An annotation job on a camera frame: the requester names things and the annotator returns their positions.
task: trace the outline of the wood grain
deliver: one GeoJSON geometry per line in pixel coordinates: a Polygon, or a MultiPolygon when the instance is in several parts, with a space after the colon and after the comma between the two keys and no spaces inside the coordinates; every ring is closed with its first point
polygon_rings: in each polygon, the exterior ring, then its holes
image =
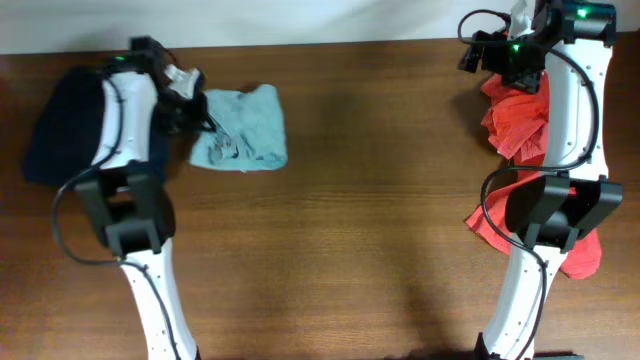
{"type": "MultiPolygon", "coordinates": [[[[175,272],[205,359],[472,349],[507,257],[463,223],[501,164],[480,126],[488,74],[457,71],[463,51],[453,40],[176,50],[210,88],[275,85],[290,156],[281,171],[221,173],[189,166],[174,144],[175,272]]],[[[2,359],[146,357],[124,276],[62,258],[49,228],[54,190],[19,170],[57,80],[104,56],[0,57],[2,359]]],[[[640,352],[639,56],[640,37],[623,36],[607,80],[607,160],[624,203],[600,227],[598,273],[555,281],[540,351],[640,352]]],[[[73,197],[61,211],[77,252],[106,255],[73,197]]]]}

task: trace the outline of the light blue cloth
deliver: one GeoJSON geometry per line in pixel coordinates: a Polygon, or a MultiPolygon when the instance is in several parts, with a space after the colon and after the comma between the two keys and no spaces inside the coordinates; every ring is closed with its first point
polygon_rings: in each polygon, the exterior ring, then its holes
{"type": "Polygon", "coordinates": [[[200,134],[191,149],[191,165],[242,172],[286,165],[284,115],[275,87],[260,85],[251,93],[209,90],[205,95],[218,129],[200,134]]]}

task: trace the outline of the fabric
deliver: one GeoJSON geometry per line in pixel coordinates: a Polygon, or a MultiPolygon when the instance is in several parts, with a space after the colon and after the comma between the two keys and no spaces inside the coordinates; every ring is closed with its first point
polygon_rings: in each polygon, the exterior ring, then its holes
{"type": "Polygon", "coordinates": [[[242,93],[209,90],[215,133],[202,133],[191,149],[191,165],[213,170],[276,170],[287,163],[284,115],[271,85],[242,93]]]}
{"type": "MultiPolygon", "coordinates": [[[[513,159],[515,165],[541,166],[547,149],[549,132],[549,81],[546,73],[540,84],[538,94],[530,95],[501,85],[501,77],[493,76],[482,87],[482,91],[491,97],[492,107],[482,120],[489,129],[489,141],[498,152],[507,159],[513,159]]],[[[495,190],[487,196],[487,208],[494,223],[505,233],[510,234],[505,223],[505,208],[511,190],[535,179],[537,172],[518,173],[515,184],[495,190]]],[[[465,221],[466,224],[482,236],[491,246],[505,254],[511,251],[511,245],[496,234],[486,222],[482,208],[478,207],[465,221]]],[[[569,252],[560,270],[572,279],[584,279],[593,275],[600,266],[602,249],[597,229],[584,239],[577,241],[569,252]]]]}
{"type": "MultiPolygon", "coordinates": [[[[91,165],[104,116],[102,79],[91,68],[69,70],[36,121],[22,160],[29,182],[61,186],[91,165]]],[[[161,181],[169,158],[169,141],[152,127],[149,163],[161,181]]]]}

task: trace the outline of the white arm segment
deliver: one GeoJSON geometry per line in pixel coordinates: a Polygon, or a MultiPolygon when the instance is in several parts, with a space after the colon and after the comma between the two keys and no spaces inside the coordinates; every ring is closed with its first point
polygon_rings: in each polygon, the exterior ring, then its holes
{"type": "MultiPolygon", "coordinates": [[[[547,264],[547,294],[560,265],[567,254],[560,249],[548,246],[536,246],[534,251],[547,264]]],[[[493,318],[483,332],[484,343],[489,354],[500,354],[501,359],[516,359],[526,344],[540,305],[542,283],[540,265],[526,252],[511,248],[507,277],[502,285],[502,293],[493,318]]],[[[526,351],[524,359],[533,358],[533,342],[526,351]]]]}
{"type": "MultiPolygon", "coordinates": [[[[124,102],[118,104],[115,90],[109,82],[103,81],[105,115],[100,147],[94,157],[94,164],[109,154],[116,141],[120,127],[120,106],[123,106],[123,129],[118,152],[102,165],[103,170],[126,166],[130,161],[148,161],[151,119],[158,97],[148,74],[117,73],[111,76],[111,81],[118,88],[124,102]]],[[[139,251],[128,254],[125,260],[147,266],[147,273],[153,279],[167,309],[180,358],[194,360],[197,356],[197,346],[180,306],[171,263],[172,246],[172,239],[168,239],[159,254],[153,254],[151,250],[139,251]]],[[[175,360],[164,315],[149,283],[138,269],[124,265],[122,270],[129,279],[138,306],[147,339],[149,359],[175,360]]]]}
{"type": "MultiPolygon", "coordinates": [[[[147,273],[167,308],[178,354],[183,360],[194,360],[198,350],[182,314],[178,289],[173,278],[172,246],[172,239],[169,239],[162,246],[161,253],[154,254],[151,250],[139,251],[128,254],[126,261],[148,266],[147,273]]],[[[131,266],[122,266],[122,270],[129,279],[138,305],[144,335],[147,338],[149,360],[175,360],[164,316],[147,279],[131,266]]]]}
{"type": "MultiPolygon", "coordinates": [[[[609,176],[602,146],[602,114],[604,82],[611,60],[612,48],[602,41],[577,39],[575,44],[560,42],[554,49],[569,56],[589,75],[600,105],[600,126],[597,146],[592,159],[569,171],[572,179],[597,181],[600,175],[609,176]]],[[[591,100],[580,75],[561,59],[547,55],[546,67],[551,90],[549,114],[549,146],[545,166],[567,165],[584,154],[593,127],[591,100]]]]}

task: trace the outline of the red cloth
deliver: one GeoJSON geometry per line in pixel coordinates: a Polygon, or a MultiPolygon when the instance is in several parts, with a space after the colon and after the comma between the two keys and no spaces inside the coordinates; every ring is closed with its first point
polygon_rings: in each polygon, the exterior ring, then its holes
{"type": "MultiPolygon", "coordinates": [[[[489,129],[489,142],[498,153],[513,159],[516,165],[542,165],[547,150],[549,133],[549,81],[543,76],[540,91],[535,95],[505,88],[499,75],[493,76],[482,86],[482,91],[491,97],[491,109],[482,120],[489,129]]],[[[513,188],[538,176],[537,172],[519,172],[518,181],[487,196],[487,208],[491,219],[507,234],[505,207],[513,188]]],[[[484,219],[482,208],[465,221],[489,244],[505,254],[511,245],[496,234],[484,219]]],[[[576,242],[560,270],[572,279],[584,279],[593,275],[600,266],[602,249],[597,230],[576,242]]]]}

